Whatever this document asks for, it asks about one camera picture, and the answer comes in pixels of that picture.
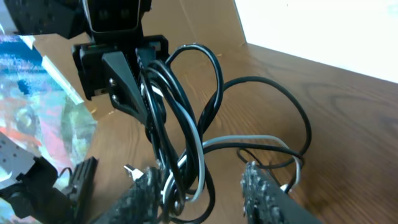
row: cardboard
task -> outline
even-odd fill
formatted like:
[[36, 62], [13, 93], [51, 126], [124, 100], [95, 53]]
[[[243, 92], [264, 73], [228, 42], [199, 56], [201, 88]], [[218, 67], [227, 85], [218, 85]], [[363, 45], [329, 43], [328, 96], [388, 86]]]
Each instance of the cardboard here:
[[[216, 55], [228, 52], [245, 43], [243, 31], [233, 0], [152, 0], [152, 10], [142, 19], [144, 35], [162, 34], [169, 40], [169, 50], [194, 42], [210, 48]], [[46, 55], [84, 99], [94, 119], [114, 111], [109, 96], [102, 95], [88, 101], [85, 98], [77, 69], [72, 59], [73, 44], [89, 42], [86, 34], [67, 40], [57, 34], [35, 36], [34, 47]], [[206, 63], [199, 52], [183, 53], [172, 64], [177, 76], [188, 67]]]

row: black wire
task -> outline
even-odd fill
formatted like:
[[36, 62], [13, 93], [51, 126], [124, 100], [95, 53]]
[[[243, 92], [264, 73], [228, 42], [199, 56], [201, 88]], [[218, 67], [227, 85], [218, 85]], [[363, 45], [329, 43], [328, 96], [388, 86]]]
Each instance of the black wire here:
[[[164, 98], [166, 99], [166, 102], [169, 104], [171, 107], [174, 115], [176, 116], [178, 123], [180, 124], [180, 127], [183, 131], [183, 134], [185, 136], [186, 142], [187, 142], [187, 148], [194, 149], [195, 152], [197, 152], [197, 147], [195, 144], [195, 138], [193, 136], [192, 130], [189, 127], [188, 121], [185, 119], [184, 114], [181, 112], [180, 108], [177, 106], [177, 102], [173, 99], [172, 95], [169, 93], [167, 86], [164, 85], [163, 83], [156, 83], [155, 84], [160, 88], [160, 90], [163, 93]], [[165, 203], [163, 206], [163, 211], [167, 211], [169, 209], [169, 203]], [[167, 222], [168, 220], [168, 213], [165, 212], [165, 217], [164, 217], [164, 222]]]
[[220, 63], [218, 62], [216, 55], [209, 48], [200, 44], [187, 44], [177, 48], [176, 51], [166, 60], [165, 63], [166, 66], [169, 67], [173, 62], [173, 60], [180, 53], [186, 50], [198, 50], [200, 52], [203, 52], [210, 59], [210, 62], [213, 65], [216, 73], [217, 90], [215, 96], [210, 99], [210, 101], [203, 109], [198, 122], [198, 132], [202, 140], [203, 134], [209, 127], [210, 123], [214, 120], [214, 117], [216, 116], [221, 106], [221, 101], [223, 100], [223, 85], [224, 85], [223, 72], [221, 70], [221, 66]]
[[157, 132], [157, 135], [159, 136], [160, 145], [162, 146], [161, 148], [165, 151], [166, 155], [165, 159], [168, 161], [170, 169], [172, 170], [175, 179], [175, 184], [177, 186], [180, 208], [182, 211], [185, 205], [185, 190], [183, 187], [180, 171], [177, 166], [177, 157], [175, 156], [175, 150], [173, 148], [173, 145], [170, 143], [170, 139], [167, 136], [167, 132], [164, 128], [163, 120], [160, 117], [158, 104], [155, 101], [154, 91], [150, 84], [149, 78], [146, 74], [144, 75], [143, 73], [141, 73], [141, 78], [142, 78], [142, 84], [144, 85], [150, 112], [152, 114], [154, 130]]
[[[301, 150], [299, 151], [300, 155], [304, 155], [306, 153], [306, 151], [308, 150], [308, 148], [311, 145], [311, 140], [312, 140], [312, 130], [311, 130], [311, 124], [310, 124], [310, 120], [308, 119], [307, 114], [305, 113], [304, 109], [302, 108], [301, 104], [297, 101], [297, 99], [283, 86], [281, 86], [280, 84], [278, 84], [275, 81], [272, 81], [268, 78], [264, 78], [264, 77], [241, 77], [241, 78], [235, 78], [234, 80], [231, 80], [227, 83], [224, 84], [224, 91], [226, 91], [228, 88], [240, 84], [240, 83], [245, 83], [245, 82], [261, 82], [261, 83], [265, 83], [268, 84], [274, 88], [276, 88], [277, 90], [279, 90], [282, 94], [284, 94], [292, 103], [293, 105], [297, 108], [298, 112], [300, 113], [300, 116], [303, 119], [304, 122], [304, 126], [305, 126], [305, 134], [306, 134], [306, 138], [305, 138], [305, 142], [303, 147], [301, 148]], [[281, 168], [281, 167], [286, 167], [288, 165], [290, 165], [291, 163], [294, 162], [294, 159], [289, 159], [286, 162], [280, 163], [280, 164], [274, 164], [274, 165], [269, 165], [269, 166], [261, 166], [261, 169], [276, 169], [276, 168]], [[293, 176], [293, 178], [290, 180], [290, 182], [288, 183], [286, 189], [285, 189], [285, 193], [288, 193], [289, 190], [292, 188], [294, 182], [295, 182], [295, 174]]]
[[207, 186], [207, 191], [209, 193], [209, 204], [205, 210], [205, 212], [198, 218], [194, 220], [181, 220], [179, 218], [171, 218], [171, 220], [175, 223], [202, 223], [204, 222], [211, 214], [216, 204], [216, 190], [214, 188], [213, 179], [211, 178], [211, 174], [205, 164], [205, 182]]
[[[213, 94], [213, 96], [207, 102], [206, 106], [204, 107], [204, 109], [201, 113], [201, 116], [199, 118], [198, 125], [197, 125], [201, 141], [203, 139], [203, 133], [208, 129], [209, 125], [214, 120], [214, 118], [221, 106], [223, 92], [234, 85], [237, 85], [239, 83], [244, 83], [244, 82], [266, 83], [266, 84], [271, 85], [274, 88], [278, 89], [279, 91], [281, 91], [298, 109], [298, 112], [300, 113], [300, 115], [303, 119], [303, 122], [305, 125], [305, 131], [306, 131], [306, 135], [307, 135], [305, 143], [299, 152], [295, 152], [293, 150], [286, 149], [283, 147], [277, 147], [277, 146], [266, 146], [266, 145], [259, 145], [259, 144], [248, 144], [248, 143], [234, 142], [234, 143], [223, 143], [223, 144], [215, 144], [212, 146], [208, 146], [203, 149], [204, 153], [211, 152], [211, 151], [214, 151], [217, 149], [222, 149], [222, 148], [262, 149], [262, 150], [277, 151], [277, 152], [290, 154], [292, 156], [299, 158], [302, 161], [300, 163], [300, 167], [302, 167], [304, 165], [304, 160], [303, 160], [302, 155], [305, 154], [305, 152], [308, 150], [308, 147], [311, 143], [312, 131], [311, 131], [311, 126], [310, 126], [308, 117], [305, 114], [300, 103], [284, 87], [282, 87], [278, 83], [276, 83], [270, 79], [264, 78], [264, 77], [242, 77], [242, 78], [237, 78], [237, 79], [231, 80], [224, 84], [221, 67], [217, 61], [216, 56], [208, 48], [206, 48], [202, 45], [192, 44], [192, 45], [184, 45], [184, 46], [178, 48], [166, 60], [165, 65], [162, 64], [161, 62], [150, 63], [150, 66], [153, 69], [155, 69], [155, 68], [160, 69], [160, 72], [156, 71], [157, 72], [156, 75], [158, 76], [158, 79], [156, 79], [156, 81], [158, 84], [160, 84], [159, 86], [161, 86], [163, 93], [165, 93], [165, 91], [167, 91], [165, 89], [165, 86], [167, 86], [168, 89], [170, 90], [171, 95], [173, 96], [173, 99], [168, 91], [166, 93], [167, 96], [165, 96], [165, 98], [167, 98], [166, 100], [169, 102], [170, 107], [172, 107], [172, 109], [173, 109], [173, 107], [175, 108], [174, 113], [176, 114], [177, 117], [181, 116], [181, 114], [179, 113], [181, 111], [176, 110], [177, 107], [175, 106], [175, 102], [173, 102], [173, 100], [179, 102], [188, 111], [188, 113], [190, 114], [192, 119], [195, 120], [195, 117], [194, 117], [194, 114], [192, 111], [192, 107], [188, 101], [188, 98], [187, 98], [183, 88], [181, 87], [180, 83], [178, 82], [177, 78], [175, 77], [175, 75], [172, 73], [172, 71], [170, 69], [170, 64], [172, 63], [172, 61], [176, 58], [176, 56], [178, 54], [180, 54], [181, 52], [183, 52], [185, 50], [199, 50], [199, 51], [203, 52], [205, 55], [208, 56], [208, 58], [212, 62], [214, 69], [215, 69], [215, 73], [216, 73], [217, 89], [216, 89], [215, 93]], [[145, 78], [144, 78], [144, 85], [146, 85], [147, 95], [148, 95], [148, 98], [150, 99], [151, 93], [148, 93], [148, 91], [152, 91], [152, 89], [149, 88], [150, 90], [148, 90], [147, 86], [150, 86], [149, 84], [150, 84], [149, 80], [148, 79], [145, 80]], [[153, 99], [152, 99], [152, 102], [150, 102], [150, 105], [154, 109], [156, 109], [156, 107], [157, 107], [157, 103], [155, 103]], [[152, 115], [156, 117], [156, 115], [157, 115], [156, 110], [152, 111]], [[159, 121], [156, 121], [156, 120], [159, 120], [159, 119], [154, 118], [154, 124], [156, 127], [155, 130], [158, 132], [160, 144], [161, 144], [162, 148], [164, 149], [164, 151], [166, 152], [167, 160], [169, 161], [168, 163], [170, 164], [170, 168], [174, 174], [175, 181], [176, 181], [176, 185], [173, 185], [172, 190], [170, 191], [170, 192], [172, 192], [172, 194], [166, 195], [167, 201], [165, 202], [166, 205], [164, 206], [164, 213], [167, 213], [167, 212], [169, 212], [169, 207], [174, 207], [173, 204], [170, 204], [170, 203], [174, 202], [176, 197], [179, 197], [181, 200], [181, 197], [184, 197], [185, 194], [183, 194], [184, 191], [182, 190], [182, 186], [178, 184], [178, 180], [177, 180], [179, 177], [178, 168], [177, 168], [177, 170], [175, 170], [175, 167], [177, 166], [177, 159], [174, 156], [170, 156], [171, 155], [170, 151], [174, 151], [174, 149], [172, 148], [171, 143], [168, 139], [167, 140], [163, 139], [163, 138], [167, 138], [167, 134], [163, 133], [163, 130], [164, 130], [163, 124], [160, 124]], [[186, 188], [184, 188], [184, 190], [186, 190], [185, 192], [188, 192], [189, 191], [188, 187], [190, 187], [193, 184], [193, 181], [195, 180], [196, 176], [198, 175], [198, 167], [197, 167], [197, 163], [195, 163], [197, 161], [197, 155], [196, 155], [196, 153], [194, 153], [195, 152], [194, 149], [196, 149], [196, 148], [194, 148], [194, 143], [193, 143], [194, 139], [192, 139], [190, 137], [190, 134], [187, 134], [187, 133], [191, 133], [190, 130], [187, 131], [188, 130], [188, 128], [186, 127], [187, 121], [185, 121], [185, 119], [183, 119], [183, 118], [180, 118], [178, 121], [179, 121], [179, 123], [184, 131], [184, 135], [187, 139], [187, 150], [184, 151], [184, 153], [183, 153], [183, 155], [185, 153], [187, 154], [187, 161], [181, 167], [181, 170], [183, 170], [183, 173], [184, 173], [184, 175], [183, 175], [184, 181], [188, 180], [188, 185], [185, 185]], [[246, 151], [251, 156], [253, 156], [253, 158], [255, 160], [257, 160], [257, 162], [259, 163], [259, 168], [269, 170], [271, 177], [275, 179], [277, 184], [279, 184], [279, 183], [278, 183], [277, 179], [275, 178], [275, 176], [273, 175], [271, 169], [285, 167], [294, 161], [293, 159], [289, 159], [288, 161], [283, 162], [281, 164], [270, 164], [270, 165], [265, 166], [253, 154], [251, 154], [247, 149], [242, 149], [242, 150]], [[241, 158], [243, 161], [245, 161], [245, 159], [240, 155], [239, 151], [237, 153], [238, 153], [238, 156], [240, 156], [239, 158]], [[214, 188], [214, 183], [211, 178], [210, 172], [208, 171], [207, 166], [205, 166], [205, 182], [206, 182], [206, 185], [208, 188], [208, 193], [210, 195], [209, 205], [208, 205], [205, 213], [197, 219], [188, 220], [188, 221], [180, 220], [178, 218], [171, 218], [171, 220], [173, 222], [176, 222], [176, 223], [201, 223], [201, 222], [205, 221], [206, 218], [208, 218], [208, 216], [210, 215], [210, 213], [213, 210], [214, 205], [215, 205], [215, 188]], [[290, 183], [288, 184], [286, 191], [285, 191], [286, 193], [289, 192], [289, 190], [294, 182], [295, 182], [295, 175], [294, 175], [293, 179], [290, 181]]]
[[261, 149], [267, 151], [274, 151], [274, 152], [282, 152], [285, 154], [289, 154], [292, 156], [297, 157], [301, 160], [300, 166], [304, 165], [304, 158], [303, 155], [300, 153], [293, 151], [291, 149], [279, 146], [268, 146], [263, 144], [252, 144], [252, 143], [245, 143], [245, 142], [226, 142], [226, 143], [219, 143], [207, 146], [203, 149], [203, 153], [209, 153], [217, 149], [224, 149], [224, 148], [249, 148], [249, 149]]
[[[155, 75], [155, 78], [158, 79], [157, 83], [164, 83], [167, 85], [171, 93], [173, 94], [174, 99], [179, 102], [188, 114], [191, 116], [192, 120], [196, 121], [195, 115], [193, 113], [191, 104], [188, 100], [187, 95], [185, 94], [180, 82], [178, 82], [177, 77], [171, 71], [171, 69], [167, 68], [162, 62], [160, 61], [152, 61], [148, 64], [149, 68], [148, 71], [152, 72]], [[187, 161], [184, 168], [182, 168], [184, 173], [184, 184], [188, 189], [195, 180], [196, 176], [199, 174], [199, 166], [198, 166], [198, 156], [197, 152], [193, 149], [190, 149], [187, 143]]]
[[[238, 155], [238, 157], [239, 157], [241, 160], [245, 160], [245, 158], [240, 154], [240, 151], [246, 152], [246, 153], [249, 154], [254, 160], [256, 160], [257, 163], [259, 164], [259, 165], [257, 165], [257, 167], [263, 166], [262, 162], [261, 162], [251, 151], [249, 151], [248, 149], [245, 149], [245, 148], [239, 148], [239, 149], [236, 150], [236, 154]], [[275, 183], [278, 185], [278, 187], [280, 187], [281, 184], [280, 184], [280, 182], [278, 181], [278, 178], [276, 178], [276, 176], [275, 176], [275, 174], [273, 173], [272, 169], [266, 169], [266, 172], [267, 172], [267, 173], [270, 175], [270, 177], [275, 181]]]

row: colorful poster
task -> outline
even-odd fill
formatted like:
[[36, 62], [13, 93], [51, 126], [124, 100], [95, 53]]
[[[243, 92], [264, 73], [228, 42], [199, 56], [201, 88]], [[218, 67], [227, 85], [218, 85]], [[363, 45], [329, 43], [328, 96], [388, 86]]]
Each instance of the colorful poster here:
[[[0, 35], [0, 132], [36, 156], [45, 157], [58, 173], [83, 161], [96, 121], [83, 103], [71, 97], [58, 80], [56, 68], [42, 66], [42, 57], [18, 36]], [[1, 168], [0, 177], [7, 175]], [[55, 186], [64, 188], [67, 172]], [[18, 219], [0, 199], [0, 223], [37, 223]]]

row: rubber grip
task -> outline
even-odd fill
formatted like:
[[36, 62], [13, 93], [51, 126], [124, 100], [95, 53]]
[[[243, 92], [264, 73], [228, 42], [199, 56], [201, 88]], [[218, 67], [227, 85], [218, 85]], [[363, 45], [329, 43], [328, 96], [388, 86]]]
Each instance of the rubber grip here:
[[154, 223], [160, 203], [160, 171], [151, 167], [135, 184], [91, 223]]

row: wooden table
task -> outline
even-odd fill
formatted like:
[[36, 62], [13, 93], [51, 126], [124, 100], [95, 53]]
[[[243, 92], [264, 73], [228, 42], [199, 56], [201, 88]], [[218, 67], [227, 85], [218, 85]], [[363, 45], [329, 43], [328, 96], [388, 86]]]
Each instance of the wooden table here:
[[[293, 93], [304, 107], [313, 129], [306, 165], [292, 197], [326, 223], [396, 223], [398, 218], [398, 85], [322, 65], [253, 45], [218, 57], [224, 80], [257, 75], [271, 78]], [[216, 88], [206, 60], [187, 70], [174, 66], [196, 117]], [[167, 130], [177, 149], [182, 132], [169, 113]], [[228, 90], [205, 139], [225, 134], [272, 134], [299, 150], [303, 122], [293, 104], [262, 83], [245, 83]], [[255, 152], [262, 161], [286, 156]], [[115, 111], [99, 121], [87, 155], [99, 159], [90, 217], [95, 217], [131, 185], [123, 165], [143, 169], [154, 165], [144, 127]], [[241, 179], [244, 164], [235, 149], [206, 155], [216, 189], [216, 205], [206, 223], [246, 223]], [[294, 166], [278, 170], [287, 182]], [[183, 217], [195, 218], [206, 208], [201, 200], [187, 205]]]

